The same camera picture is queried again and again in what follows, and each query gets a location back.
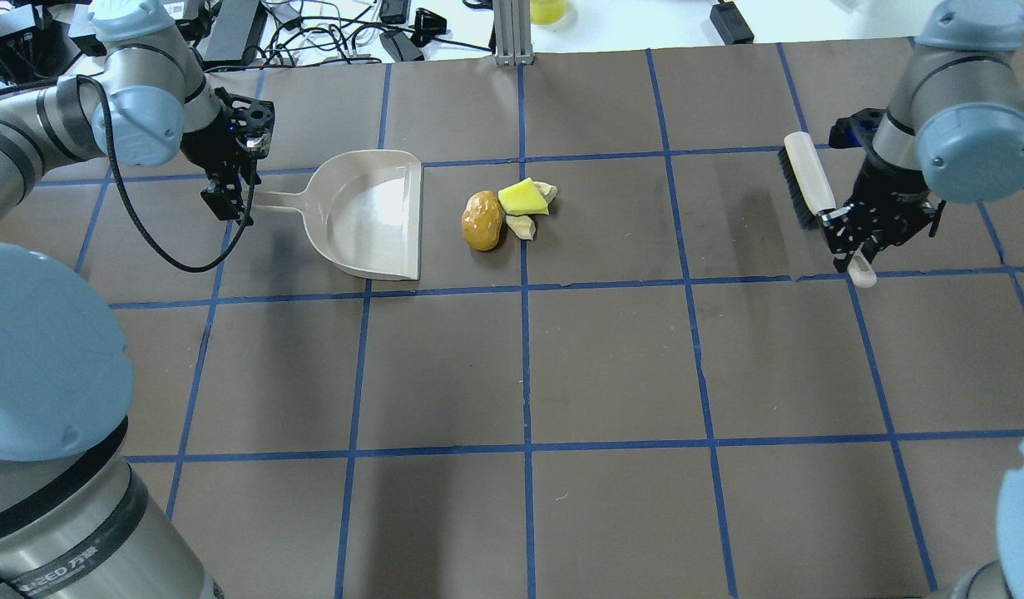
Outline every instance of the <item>black bristles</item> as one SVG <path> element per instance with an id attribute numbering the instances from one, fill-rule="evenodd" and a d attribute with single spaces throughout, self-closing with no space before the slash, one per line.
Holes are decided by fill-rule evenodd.
<path id="1" fill-rule="evenodd" d="M 790 161 L 785 148 L 778 151 L 778 162 L 781 163 L 781 174 L 788 183 L 788 195 L 793 198 L 793 210 L 796 211 L 796 219 L 800 221 L 800 226 L 808 230 L 818 228 L 818 216 L 808 208 L 808 201 L 804 198 L 804 190 L 800 189 L 800 181 L 796 180 L 796 171 L 793 170 L 793 162 Z"/>

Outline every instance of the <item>yellow cup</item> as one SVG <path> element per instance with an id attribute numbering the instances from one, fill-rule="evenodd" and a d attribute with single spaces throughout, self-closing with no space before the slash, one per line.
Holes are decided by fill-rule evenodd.
<path id="1" fill-rule="evenodd" d="M 556 23 L 567 11 L 567 0 L 529 0 L 529 23 Z"/>

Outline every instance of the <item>grid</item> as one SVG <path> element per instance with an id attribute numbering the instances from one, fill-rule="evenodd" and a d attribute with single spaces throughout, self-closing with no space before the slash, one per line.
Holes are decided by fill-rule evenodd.
<path id="1" fill-rule="evenodd" d="M 801 106 L 800 95 L 798 95 L 797 85 L 794 81 L 793 72 L 790 69 L 790 61 L 786 56 L 784 46 L 777 45 L 778 57 L 781 60 L 782 76 L 787 82 L 787 90 L 795 106 L 795 114 L 800 123 L 800 128 L 808 130 L 808 122 L 805 119 L 805 111 Z M 668 134 L 668 112 L 665 111 L 663 95 L 660 92 L 660 77 L 657 75 L 656 60 L 651 50 L 645 51 L 647 58 L 649 83 L 651 83 L 652 96 L 655 104 L 655 118 L 658 122 L 658 129 L 662 136 L 662 152 L 629 152 L 629 153 L 587 153 L 587 155 L 554 155 L 554 156 L 530 156 L 527 152 L 527 121 L 526 121 L 526 96 L 528 90 L 524 81 L 524 71 L 522 66 L 516 71 L 516 124 L 518 125 L 518 156 L 505 158 L 480 159 L 480 160 L 442 160 L 428 161 L 424 166 L 428 170 L 432 168 L 444 167 L 480 167 L 495 166 L 495 164 L 516 164 L 520 178 L 526 176 L 527 166 L 536 163 L 561 162 L 561 161 L 605 161 L 621 159 L 663 159 L 665 174 L 667 174 L 669 205 L 671 205 L 672 219 L 675 224 L 676 249 L 678 250 L 679 266 L 681 276 L 659 277 L 658 280 L 645 281 L 614 281 L 614 282 L 579 282 L 569 284 L 558 283 L 530 283 L 528 277 L 529 247 L 526 242 L 519 244 L 519 285 L 489 286 L 489 287 L 446 287 L 438 289 L 409 289 L 389 290 L 375 289 L 374 283 L 368 281 L 362 291 L 349 291 L 338 293 L 315 293 L 315 295 L 243 295 L 243 296 L 221 296 L 219 289 L 223 281 L 224 266 L 219 266 L 215 272 L 214 285 L 211 288 L 211 295 L 208 299 L 177 299 L 162 300 L 162 302 L 117 302 L 110 306 L 116 310 L 145 310 L 158 308 L 207 308 L 207 315 L 204 324 L 204 333 L 201 338 L 200 349 L 198 350 L 197 362 L 193 369 L 193 383 L 188 392 L 188 404 L 184 415 L 184 426 L 181 429 L 178 451 L 173 455 L 132 455 L 128 456 L 129 462 L 133 464 L 170 464 L 174 465 L 174 474 L 168 502 L 166 502 L 166 512 L 169 517 L 174 516 L 176 501 L 179 491 L 179 482 L 182 474 L 182 467 L 185 464 L 197 463 L 232 463 L 232 462 L 271 462 L 271 460 L 345 460 L 345 478 L 341 502 L 341 524 L 336 557 L 332 557 L 333 564 L 336 564 L 335 577 L 335 598 L 340 599 L 345 595 L 345 569 L 347 569 L 347 558 L 349 553 L 349 530 L 354 526 L 351 520 L 352 497 L 354 497 L 354 481 L 356 477 L 356 464 L 358 460 L 376 460 L 389 458 L 410 458 L 410 456 L 438 456 L 438 455 L 521 455 L 523 460 L 523 488 L 525 520 L 523 522 L 525 530 L 525 568 L 526 568 L 526 594 L 530 599 L 539 595 L 538 573 L 536 573 L 535 550 L 535 505 L 538 498 L 535 497 L 535 456 L 539 453 L 553 452 L 582 452 L 582 451 L 663 451 L 663 448 L 701 448 L 708 451 L 710 468 L 712 473 L 714 504 L 717 515 L 718 531 L 720 531 L 722 562 L 725 565 L 725 582 L 728 593 L 732 597 L 738 596 L 737 588 L 737 562 L 729 533 L 727 500 L 724 494 L 724 478 L 722 477 L 722 467 L 720 465 L 720 447 L 740 447 L 740 446 L 826 446 L 826 444 L 851 444 L 851 443 L 880 443 L 888 444 L 891 447 L 892 459 L 894 460 L 896 471 L 899 476 L 899 484 L 903 494 L 906 512 L 910 519 L 913 530 L 915 546 L 922 560 L 922 568 L 926 577 L 926 585 L 931 591 L 938 588 L 938 583 L 945 584 L 948 581 L 938 581 L 934 573 L 933 563 L 930 558 L 930 548 L 927 547 L 923 526 L 920 522 L 918 508 L 915 508 L 915 497 L 911 493 L 911 482 L 908 478 L 906 465 L 904 465 L 901 443 L 907 441 L 940 441 L 953 439 L 1007 439 L 1018 438 L 1024 435 L 1024 428 L 1001 428 L 1001 429 L 957 429 L 957 431 L 930 431 L 930 432 L 899 432 L 894 425 L 887 393 L 885 393 L 885 382 L 882 379 L 880 366 L 878 366 L 877 355 L 873 352 L 871 336 L 867 327 L 867 318 L 864 317 L 864 309 L 858 297 L 857 290 L 851 285 L 850 280 L 835 272 L 816 272 L 809 275 L 768 275 L 768 276 L 714 276 L 695 277 L 691 273 L 689 259 L 686 250 L 686 239 L 682 226 L 682 210 L 676 189 L 676 168 L 672 159 L 681 156 L 698 155 L 725 155 L 725 154 L 754 154 L 773 153 L 778 151 L 778 146 L 746 146 L 746 147 L 719 147 L 719 148 L 673 148 Z M 387 117 L 390 105 L 390 81 L 392 68 L 385 66 L 382 84 L 382 105 L 381 121 L 379 121 L 379 138 L 375 147 L 386 147 L 387 144 Z M 264 90 L 265 73 L 260 73 L 257 81 L 256 94 L 260 95 Z M 261 171 L 261 175 L 294 175 L 309 174 L 313 168 L 280 168 L 280 170 Z M 151 181 L 173 181 L 200 179 L 199 175 L 155 175 L 154 177 L 128 177 L 128 182 L 151 182 Z M 112 179 L 105 173 L 103 179 L 79 179 L 70 181 L 43 182 L 43 187 L 71 187 L 74 185 L 99 184 L 100 189 L 94 206 L 90 223 L 86 228 L 86 236 L 82 240 L 82 249 L 78 253 L 78 260 L 75 262 L 75 269 L 81 272 L 85 263 L 86 254 L 90 249 L 94 231 L 97 226 L 98 213 L 108 197 L 109 186 Z M 957 269 L 934 269 L 930 272 L 919 272 L 919 270 L 897 269 L 888 272 L 879 272 L 882 280 L 898 280 L 899 277 L 974 277 L 981 275 L 1006 275 L 1010 277 L 1015 295 L 1018 297 L 1022 311 L 1024 312 L 1024 289 L 1018 280 L 1018 273 L 1024 273 L 1024 265 L 1012 265 L 1008 263 L 1007 255 L 1000 238 L 990 212 L 984 205 L 979 205 L 979 212 L 983 223 L 987 227 L 991 242 L 994 244 L 995 253 L 998 254 L 1000 266 L 995 268 L 957 268 Z M 223 233 L 223 246 L 229 240 L 231 233 L 230 224 L 227 224 Z M 880 433 L 848 433 L 848 435 L 804 435 L 804 436 L 774 436 L 774 437 L 724 437 L 717 435 L 715 425 L 712 421 L 712 405 L 709 394 L 708 379 L 706 378 L 705 359 L 708 353 L 708 346 L 701 341 L 700 327 L 698 326 L 697 299 L 695 293 L 709 286 L 722 285 L 766 285 L 774 283 L 794 283 L 809 281 L 834 281 L 844 282 L 847 287 L 848 300 L 853 307 L 855 326 L 861 336 L 862 348 L 865 350 L 869 367 L 869 375 L 872 380 L 877 395 L 878 409 L 885 422 L 885 432 Z M 677 438 L 664 440 L 629 440 L 629 441 L 565 441 L 565 442 L 538 442 L 534 435 L 534 419 L 531 419 L 530 405 L 530 376 L 534 369 L 530 368 L 530 296 L 538 292 L 562 293 L 569 290 L 600 290 L 600 289 L 626 289 L 626 288 L 681 288 L 684 290 L 686 316 L 689 324 L 691 336 L 691 346 L 693 346 L 693 363 L 695 375 L 698 381 L 698 394 L 700 394 L 700 409 L 702 414 L 702 428 L 705 435 L 698 438 Z M 360 432 L 360 414 L 362 402 L 362 391 L 365 386 L 365 375 L 367 369 L 367 348 L 369 330 L 372 322 L 372 300 L 375 299 L 395 299 L 395 297 L 422 297 L 422 296 L 452 296 L 452 295 L 507 295 L 509 297 L 519 295 L 520 317 L 521 317 L 521 351 L 522 351 L 522 413 L 523 413 L 523 435 L 522 443 L 503 444 L 458 444 L 452 446 L 406 446 L 392 448 L 361 448 L 358 447 Z M 223 306 L 231 304 L 257 304 L 257 303 L 307 303 L 326 302 L 326 300 L 355 300 L 362 304 L 361 317 L 359 322 L 358 348 L 356 348 L 356 370 L 355 388 L 352 392 L 352 420 L 349 428 L 348 448 L 345 451 L 292 451 L 292 452 L 252 452 L 252 453 L 188 453 L 188 440 L 191 436 L 193 417 L 195 417 L 199 390 L 202 384 L 203 373 L 205 371 L 206 357 L 209 348 L 209 336 L 214 327 L 216 312 Z"/>

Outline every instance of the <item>dustpan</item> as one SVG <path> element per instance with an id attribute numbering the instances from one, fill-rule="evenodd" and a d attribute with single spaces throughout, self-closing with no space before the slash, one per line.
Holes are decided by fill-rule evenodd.
<path id="1" fill-rule="evenodd" d="M 418 280 L 422 173 L 407 152 L 342 153 L 302 192 L 257 190 L 253 207 L 298 212 L 315 250 L 351 275 Z"/>

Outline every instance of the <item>yellow sponge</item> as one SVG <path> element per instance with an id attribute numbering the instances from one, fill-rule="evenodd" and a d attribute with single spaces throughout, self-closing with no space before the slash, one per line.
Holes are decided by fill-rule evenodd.
<path id="1" fill-rule="evenodd" d="M 549 202 L 535 186 L 534 179 L 525 178 L 518 183 L 504 187 L 497 192 L 501 206 L 507 215 L 548 215 Z"/>

